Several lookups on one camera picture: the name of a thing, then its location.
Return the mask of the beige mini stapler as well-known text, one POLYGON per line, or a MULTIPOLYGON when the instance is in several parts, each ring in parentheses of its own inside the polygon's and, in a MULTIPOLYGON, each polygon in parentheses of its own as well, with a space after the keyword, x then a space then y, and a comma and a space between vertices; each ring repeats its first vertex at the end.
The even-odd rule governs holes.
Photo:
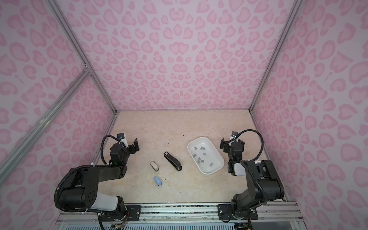
POLYGON ((159 171, 159 167, 158 167, 158 165, 155 162, 151 162, 150 163, 150 166, 153 168, 153 170, 155 172, 158 172, 159 171))

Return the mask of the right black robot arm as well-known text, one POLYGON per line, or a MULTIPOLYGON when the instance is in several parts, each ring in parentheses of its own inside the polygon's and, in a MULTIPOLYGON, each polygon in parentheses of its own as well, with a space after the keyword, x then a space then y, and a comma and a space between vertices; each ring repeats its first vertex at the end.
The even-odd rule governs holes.
POLYGON ((234 195, 230 204, 218 205, 219 220, 256 220, 258 207, 284 197, 285 189, 270 160, 244 160, 244 142, 234 139, 221 140, 220 149, 228 153, 228 173, 232 176, 244 176, 247 189, 234 195))

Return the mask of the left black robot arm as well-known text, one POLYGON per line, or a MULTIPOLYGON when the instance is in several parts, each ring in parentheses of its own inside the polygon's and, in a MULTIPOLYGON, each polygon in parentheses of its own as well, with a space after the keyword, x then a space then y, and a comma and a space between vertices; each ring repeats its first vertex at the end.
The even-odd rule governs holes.
POLYGON ((128 210, 123 198, 102 194, 98 188, 100 182, 124 178, 130 155, 138 151, 138 139, 128 146, 120 141, 110 148, 110 163, 70 169, 56 187, 55 207, 68 213, 96 213, 101 221, 127 220, 128 210))

